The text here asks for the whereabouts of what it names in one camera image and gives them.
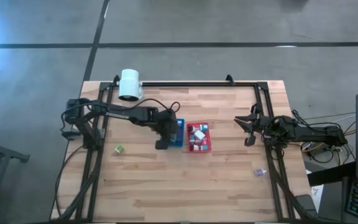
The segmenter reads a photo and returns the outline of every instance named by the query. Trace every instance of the small item in bin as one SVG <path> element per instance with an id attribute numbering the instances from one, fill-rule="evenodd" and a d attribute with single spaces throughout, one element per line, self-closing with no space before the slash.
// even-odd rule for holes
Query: small item in bin
<path id="1" fill-rule="evenodd" d="M 187 128 L 187 131 L 190 132 L 190 133 L 195 133 L 196 131 L 198 131 L 198 129 L 194 126 L 189 126 Z"/>
<path id="2" fill-rule="evenodd" d="M 261 175 L 265 175 L 266 172 L 267 172 L 267 170 L 264 170 L 264 169 L 256 169 L 256 170 L 254 171 L 255 176 L 257 176 L 257 177 L 260 177 Z"/>
<path id="3" fill-rule="evenodd" d="M 208 145 L 202 145 L 201 150 L 202 151 L 208 151 Z"/>
<path id="4" fill-rule="evenodd" d="M 194 136 L 189 136 L 189 142 L 195 142 L 196 138 Z"/>
<path id="5" fill-rule="evenodd" d="M 199 151 L 200 150 L 200 147 L 198 147 L 198 145 L 190 145 L 189 148 L 190 148 L 190 151 Z"/>
<path id="6" fill-rule="evenodd" d="M 204 134 L 202 131 L 200 131 L 200 130 L 196 131 L 196 132 L 194 133 L 194 135 L 195 135 L 196 138 L 198 138 L 199 140 L 202 140 L 203 138 L 205 138 L 205 134 Z"/>
<path id="7" fill-rule="evenodd" d="M 201 124 L 201 125 L 200 125 L 200 128 L 201 128 L 201 131 L 202 131 L 202 132 L 208 131 L 208 124 Z"/>
<path id="8" fill-rule="evenodd" d="M 188 132 L 195 133 L 196 131 L 208 131 L 208 124 L 199 124 L 199 125 L 192 125 L 187 128 Z"/>

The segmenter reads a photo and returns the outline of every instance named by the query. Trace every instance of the gray floor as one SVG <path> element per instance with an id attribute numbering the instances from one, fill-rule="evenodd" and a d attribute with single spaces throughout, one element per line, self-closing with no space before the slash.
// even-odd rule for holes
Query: gray floor
<path id="1" fill-rule="evenodd" d="M 0 0 L 0 44 L 92 43 L 102 4 Z M 358 41 L 358 0 L 111 0 L 101 36 L 101 42 L 237 41 Z M 0 223 L 48 220 L 67 145 L 60 113 L 78 96 L 89 55 L 90 49 L 0 49 L 0 144 L 31 154 L 28 164 L 9 167 Z M 143 80 L 282 79 L 303 117 L 355 111 L 358 93 L 358 47 L 99 49 L 91 80 L 112 80 L 124 68 Z"/>

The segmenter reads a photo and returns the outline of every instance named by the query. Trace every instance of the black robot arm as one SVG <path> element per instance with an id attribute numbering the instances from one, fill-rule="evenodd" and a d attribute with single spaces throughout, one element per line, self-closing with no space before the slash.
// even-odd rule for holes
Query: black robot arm
<path id="1" fill-rule="evenodd" d="M 85 114 L 84 107 L 89 109 Z M 64 120 L 68 124 L 75 125 L 84 137 L 84 147 L 91 148 L 99 145 L 101 139 L 100 131 L 92 128 L 89 120 L 98 116 L 109 116 L 112 118 L 126 119 L 132 124 L 148 126 L 161 135 L 156 141 L 156 149 L 167 149 L 172 135 L 176 134 L 178 125 L 175 112 L 171 108 L 159 111 L 151 106 L 125 107 L 114 104 L 103 103 L 99 100 L 86 98 L 71 99 L 67 101 L 67 109 L 63 113 Z"/>
<path id="2" fill-rule="evenodd" d="M 343 146 L 347 140 L 341 128 L 335 125 L 326 127 L 302 127 L 299 122 L 288 116 L 269 118 L 262 116 L 256 107 L 252 107 L 248 116 L 236 116 L 234 121 L 249 133 L 245 145 L 255 144 L 254 132 L 264 135 L 272 146 L 284 148 L 288 142 L 323 142 L 329 146 Z"/>

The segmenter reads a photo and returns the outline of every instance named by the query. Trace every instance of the small toy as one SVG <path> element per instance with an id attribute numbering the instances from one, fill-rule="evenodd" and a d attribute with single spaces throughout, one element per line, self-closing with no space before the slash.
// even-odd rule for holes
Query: small toy
<path id="1" fill-rule="evenodd" d="M 121 154 L 124 152 L 124 147 L 122 145 L 118 145 L 115 149 L 114 149 L 114 153 L 115 154 Z"/>
<path id="2" fill-rule="evenodd" d="M 262 175 L 265 175 L 266 172 L 267 172 L 267 170 L 264 170 L 264 169 L 256 169 L 256 170 L 254 171 L 254 174 L 255 174 L 255 176 L 257 176 L 257 177 L 260 177 L 260 176 L 262 176 Z"/>

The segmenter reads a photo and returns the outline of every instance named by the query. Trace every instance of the wooden table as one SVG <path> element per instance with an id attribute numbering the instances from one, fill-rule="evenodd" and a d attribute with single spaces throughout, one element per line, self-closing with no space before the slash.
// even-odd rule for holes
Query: wooden table
<path id="1" fill-rule="evenodd" d="M 81 97 L 97 99 L 100 82 L 84 82 Z M 283 81 L 268 81 L 274 114 L 291 116 Z M 240 222 L 275 221 L 269 173 L 256 177 L 254 170 L 267 169 L 259 135 L 252 147 L 244 146 L 246 133 L 233 121 L 245 116 L 255 103 L 255 93 L 247 87 L 147 87 L 144 98 L 155 98 L 167 106 L 181 103 L 177 118 L 187 123 L 209 123 L 212 152 L 186 153 L 182 149 L 154 149 L 159 136 L 149 128 L 121 119 L 109 119 L 94 222 Z M 112 103 L 118 100 L 114 90 Z M 148 101 L 143 106 L 157 106 Z M 70 155 L 82 139 L 68 145 Z M 113 153 L 117 145 L 125 153 Z M 67 207 L 78 193 L 86 150 L 78 153 L 63 171 L 59 201 Z M 310 194 L 305 165 L 299 148 L 285 149 L 285 166 L 295 195 Z M 283 194 L 280 196 L 286 216 Z M 88 201 L 85 200 L 84 215 Z M 52 217 L 57 212 L 53 209 Z"/>

